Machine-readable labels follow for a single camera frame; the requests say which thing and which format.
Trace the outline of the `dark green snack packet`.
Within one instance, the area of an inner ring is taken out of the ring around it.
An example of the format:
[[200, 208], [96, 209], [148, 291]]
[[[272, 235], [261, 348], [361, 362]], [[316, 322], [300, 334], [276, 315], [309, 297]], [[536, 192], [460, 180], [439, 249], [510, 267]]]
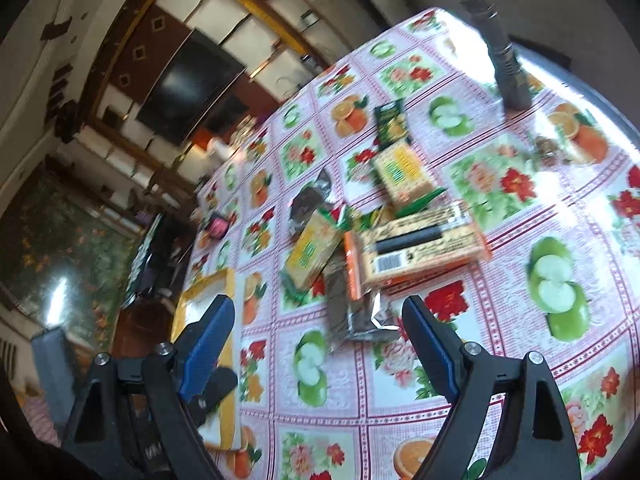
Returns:
[[411, 143], [405, 101], [399, 99], [374, 109], [376, 142], [383, 151], [399, 141]]

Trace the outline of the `dark foil snack bag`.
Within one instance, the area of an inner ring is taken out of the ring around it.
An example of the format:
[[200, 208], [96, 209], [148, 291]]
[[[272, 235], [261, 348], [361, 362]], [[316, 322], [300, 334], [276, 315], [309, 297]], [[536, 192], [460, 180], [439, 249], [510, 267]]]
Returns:
[[330, 174], [322, 169], [318, 177], [305, 184], [292, 199], [288, 215], [288, 232], [293, 238], [299, 237], [312, 214], [321, 207], [329, 206], [332, 192]]

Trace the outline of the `silver foil snack bag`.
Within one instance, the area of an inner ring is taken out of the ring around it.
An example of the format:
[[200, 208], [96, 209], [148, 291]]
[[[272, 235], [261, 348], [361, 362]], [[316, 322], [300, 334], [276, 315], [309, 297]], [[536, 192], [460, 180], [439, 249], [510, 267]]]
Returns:
[[331, 351], [344, 342], [391, 342], [400, 336], [390, 303], [380, 290], [367, 292], [352, 300], [347, 290], [346, 257], [338, 248], [322, 271], [326, 285], [328, 328], [326, 336]]

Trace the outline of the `clear nut candy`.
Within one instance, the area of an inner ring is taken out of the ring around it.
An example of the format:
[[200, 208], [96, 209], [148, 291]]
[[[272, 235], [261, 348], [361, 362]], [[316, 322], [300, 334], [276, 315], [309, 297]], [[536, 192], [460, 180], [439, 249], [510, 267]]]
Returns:
[[564, 151], [557, 136], [529, 133], [528, 138], [532, 144], [530, 158], [536, 171], [559, 166], [563, 161]]

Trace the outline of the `yellow green cracker pack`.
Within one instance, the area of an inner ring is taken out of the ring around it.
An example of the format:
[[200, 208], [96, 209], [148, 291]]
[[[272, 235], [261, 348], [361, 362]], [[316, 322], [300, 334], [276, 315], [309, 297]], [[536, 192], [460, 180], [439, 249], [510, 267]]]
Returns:
[[413, 147], [401, 140], [372, 158], [372, 166], [390, 198], [396, 216], [424, 210], [445, 189], [438, 186]]

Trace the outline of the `grey metal flashlight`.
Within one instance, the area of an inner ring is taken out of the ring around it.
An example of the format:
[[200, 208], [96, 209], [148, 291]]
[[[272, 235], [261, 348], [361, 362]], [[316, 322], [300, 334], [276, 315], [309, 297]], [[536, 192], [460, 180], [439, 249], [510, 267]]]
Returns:
[[485, 41], [495, 78], [507, 110], [520, 112], [532, 106], [527, 75], [500, 15], [491, 0], [457, 0], [469, 13], [471, 22]]

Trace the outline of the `black piano table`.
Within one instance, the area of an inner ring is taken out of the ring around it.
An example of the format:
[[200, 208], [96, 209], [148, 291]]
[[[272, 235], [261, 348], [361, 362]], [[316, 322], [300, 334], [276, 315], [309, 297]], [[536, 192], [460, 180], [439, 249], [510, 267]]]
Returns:
[[122, 310], [151, 301], [175, 307], [195, 238], [194, 227], [173, 214], [157, 214], [145, 231], [127, 278]]

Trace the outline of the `large orange cracker pack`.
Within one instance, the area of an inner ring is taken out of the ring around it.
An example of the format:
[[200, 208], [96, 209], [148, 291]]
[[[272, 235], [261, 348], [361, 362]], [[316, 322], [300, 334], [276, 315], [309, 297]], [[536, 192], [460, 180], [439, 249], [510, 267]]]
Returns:
[[485, 235], [462, 200], [384, 226], [348, 231], [344, 247], [352, 300], [491, 258]]

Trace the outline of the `black television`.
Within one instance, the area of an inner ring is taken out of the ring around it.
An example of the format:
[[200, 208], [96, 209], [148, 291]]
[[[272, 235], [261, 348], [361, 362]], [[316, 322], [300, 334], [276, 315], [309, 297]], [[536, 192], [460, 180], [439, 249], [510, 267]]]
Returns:
[[158, 76], [137, 121], [167, 142], [183, 144], [244, 70], [232, 54], [194, 28]]

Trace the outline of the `floral fruit tablecloth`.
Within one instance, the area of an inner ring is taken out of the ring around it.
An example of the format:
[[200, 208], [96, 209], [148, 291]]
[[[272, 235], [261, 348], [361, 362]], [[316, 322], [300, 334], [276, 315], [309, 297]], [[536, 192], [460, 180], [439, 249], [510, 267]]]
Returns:
[[226, 479], [409, 479], [461, 384], [420, 351], [544, 367], [567, 458], [498, 454], [506, 393], [480, 390], [449, 479], [639, 474], [639, 135], [526, 54], [510, 112], [480, 34], [431, 8], [339, 60], [240, 143], [201, 190], [181, 305], [235, 303], [238, 386], [202, 434]]

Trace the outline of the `yellow rimmed white tray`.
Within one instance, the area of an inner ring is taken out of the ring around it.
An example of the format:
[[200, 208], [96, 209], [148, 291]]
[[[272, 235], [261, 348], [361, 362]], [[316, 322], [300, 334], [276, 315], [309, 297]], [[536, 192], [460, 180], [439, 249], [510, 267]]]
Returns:
[[229, 268], [199, 278], [181, 295], [170, 340], [179, 345], [177, 390], [194, 408], [206, 448], [241, 447], [239, 307]]

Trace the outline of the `flower landscape painting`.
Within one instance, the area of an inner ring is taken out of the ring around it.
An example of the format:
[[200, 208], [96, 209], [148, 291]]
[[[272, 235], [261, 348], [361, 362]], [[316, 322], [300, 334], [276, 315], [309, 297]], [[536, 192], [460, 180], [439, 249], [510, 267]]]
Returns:
[[38, 169], [1, 217], [1, 284], [33, 321], [107, 350], [136, 248]]

